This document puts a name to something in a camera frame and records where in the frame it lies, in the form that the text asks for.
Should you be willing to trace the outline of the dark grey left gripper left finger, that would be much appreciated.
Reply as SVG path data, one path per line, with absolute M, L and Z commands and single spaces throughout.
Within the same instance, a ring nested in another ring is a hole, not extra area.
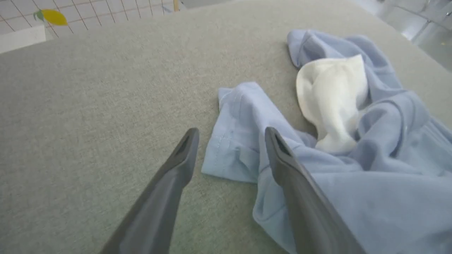
M 167 254 L 184 188 L 196 164 L 199 130 L 190 128 L 132 205 L 102 254 Z

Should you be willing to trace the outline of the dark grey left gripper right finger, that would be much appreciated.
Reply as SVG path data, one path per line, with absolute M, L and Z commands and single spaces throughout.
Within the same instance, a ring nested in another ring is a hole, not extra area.
M 298 254 L 365 254 L 308 170 L 273 127 L 265 129 L 273 178 L 283 189 Z

